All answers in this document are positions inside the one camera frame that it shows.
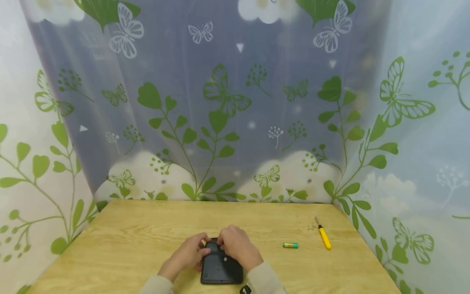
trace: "wrist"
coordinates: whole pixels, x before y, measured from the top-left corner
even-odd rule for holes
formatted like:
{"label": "wrist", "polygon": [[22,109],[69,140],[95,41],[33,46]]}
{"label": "wrist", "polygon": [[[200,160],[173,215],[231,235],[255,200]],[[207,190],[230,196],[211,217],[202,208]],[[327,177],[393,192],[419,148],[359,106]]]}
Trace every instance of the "wrist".
{"label": "wrist", "polygon": [[172,260],[170,257],[165,262],[163,262],[158,275],[174,283],[181,270],[182,268],[178,265],[178,263]]}

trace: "white butterfly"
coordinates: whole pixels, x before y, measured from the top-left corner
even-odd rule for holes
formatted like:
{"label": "white butterfly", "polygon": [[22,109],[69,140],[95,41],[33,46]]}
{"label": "white butterfly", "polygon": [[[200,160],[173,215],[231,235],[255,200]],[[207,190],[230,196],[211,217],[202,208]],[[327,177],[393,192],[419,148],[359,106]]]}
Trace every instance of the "white butterfly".
{"label": "white butterfly", "polygon": [[137,56],[137,50],[133,42],[134,39],[143,37],[144,27],[140,21],[132,20],[132,12],[122,3],[117,5],[117,14],[121,25],[118,24],[119,31],[116,32],[120,35],[110,39],[110,48],[116,53],[122,51],[127,58],[134,58]]}
{"label": "white butterfly", "polygon": [[353,21],[348,15],[348,7],[343,0],[339,0],[338,5],[336,5],[335,10],[335,26],[327,26],[331,30],[324,31],[319,33],[313,39],[313,44],[318,48],[325,46],[325,51],[327,53],[335,52],[338,49],[338,37],[339,33],[347,34],[351,30]]}
{"label": "white butterfly", "polygon": [[195,26],[188,25],[189,33],[193,36],[193,41],[196,44],[201,43],[202,37],[206,39],[206,41],[210,42],[212,40],[212,29],[213,25],[212,22],[208,22],[204,25],[203,29],[200,30]]}

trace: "butterfly pattern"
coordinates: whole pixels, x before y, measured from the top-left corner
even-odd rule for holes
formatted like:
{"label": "butterfly pattern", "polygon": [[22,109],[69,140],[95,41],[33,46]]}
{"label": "butterfly pattern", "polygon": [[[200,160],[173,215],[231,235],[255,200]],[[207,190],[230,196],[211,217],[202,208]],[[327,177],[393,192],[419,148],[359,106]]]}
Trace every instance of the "butterfly pattern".
{"label": "butterfly pattern", "polygon": [[117,5],[119,15],[119,35],[110,39],[109,46],[116,53],[123,52],[127,58],[135,58],[137,49],[135,48],[135,39],[140,39],[144,35],[144,27],[140,21],[133,20],[132,12],[126,5],[119,3]]}
{"label": "butterfly pattern", "polygon": [[228,84],[228,73],[223,64],[212,70],[212,81],[204,83],[203,95],[207,100],[220,102],[220,110],[229,117],[236,111],[244,111],[251,105],[251,99],[231,91]]}
{"label": "butterfly pattern", "polygon": [[49,90],[49,83],[42,70],[38,71],[37,84],[39,88],[41,88],[41,91],[34,94],[34,102],[40,111],[54,111],[57,112],[57,115],[62,117],[66,117],[74,111],[75,107],[72,104],[65,101],[57,101],[52,97]]}
{"label": "butterfly pattern", "polygon": [[117,86],[116,92],[103,90],[101,93],[113,106],[119,106],[119,101],[127,102],[127,95],[122,84]]}
{"label": "butterfly pattern", "polygon": [[118,188],[123,188],[126,185],[135,185],[135,180],[132,178],[132,174],[128,169],[126,169],[120,176],[109,175],[107,180],[111,183],[115,183]]}
{"label": "butterfly pattern", "polygon": [[267,187],[269,186],[269,182],[277,182],[280,178],[279,165],[277,164],[268,170],[267,174],[258,174],[253,177],[255,182],[259,183],[260,187]]}
{"label": "butterfly pattern", "polygon": [[403,117],[419,119],[433,114],[436,107],[427,101],[402,99],[402,96],[410,96],[401,92],[403,86],[403,71],[405,60],[402,57],[395,59],[388,70],[388,78],[380,85],[380,100],[387,102],[388,108],[382,116],[382,120],[388,127],[395,127],[401,123]]}
{"label": "butterfly pattern", "polygon": [[416,236],[415,233],[411,233],[408,228],[405,228],[401,221],[396,217],[393,218],[393,228],[395,229],[395,232],[397,232],[395,241],[402,249],[411,249],[416,260],[421,264],[429,264],[431,262],[428,252],[432,252],[434,250],[433,237],[428,234]]}
{"label": "butterfly pattern", "polygon": [[353,21],[347,16],[348,12],[348,6],[340,0],[336,5],[333,22],[330,19],[330,26],[325,27],[329,30],[317,34],[313,44],[318,48],[325,47],[327,53],[335,52],[338,49],[338,37],[349,33],[353,25]]}
{"label": "butterfly pattern", "polygon": [[297,88],[292,86],[284,86],[282,90],[287,95],[287,101],[293,102],[297,96],[304,98],[307,96],[308,80],[304,79]]}
{"label": "butterfly pattern", "polygon": [[210,42],[213,38],[212,36],[213,28],[214,26],[212,22],[206,23],[202,29],[197,28],[193,25],[188,25],[189,33],[191,34],[191,36],[193,36],[193,41],[196,44],[201,43],[201,40],[203,39],[203,37],[207,42]]}

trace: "sleeve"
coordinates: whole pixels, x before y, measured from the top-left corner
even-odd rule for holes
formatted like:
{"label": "sleeve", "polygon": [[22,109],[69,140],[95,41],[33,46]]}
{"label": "sleeve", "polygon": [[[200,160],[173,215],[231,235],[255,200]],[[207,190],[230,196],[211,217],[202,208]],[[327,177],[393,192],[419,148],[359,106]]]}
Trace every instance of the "sleeve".
{"label": "sleeve", "polygon": [[173,294],[173,283],[161,276],[151,276],[139,294]]}
{"label": "sleeve", "polygon": [[273,268],[267,262],[250,270],[247,278],[248,287],[255,294],[287,294]]}

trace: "dandelion pattern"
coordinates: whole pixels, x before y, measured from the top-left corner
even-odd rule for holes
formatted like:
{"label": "dandelion pattern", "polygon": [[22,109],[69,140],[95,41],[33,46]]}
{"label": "dandelion pattern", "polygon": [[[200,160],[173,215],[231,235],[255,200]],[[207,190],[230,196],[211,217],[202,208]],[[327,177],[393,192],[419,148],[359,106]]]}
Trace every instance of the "dandelion pattern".
{"label": "dandelion pattern", "polygon": [[279,144],[279,136],[284,134],[284,131],[281,130],[280,127],[270,127],[269,131],[268,131],[268,137],[271,138],[271,139],[274,139],[276,138],[276,148],[277,149],[277,145]]}

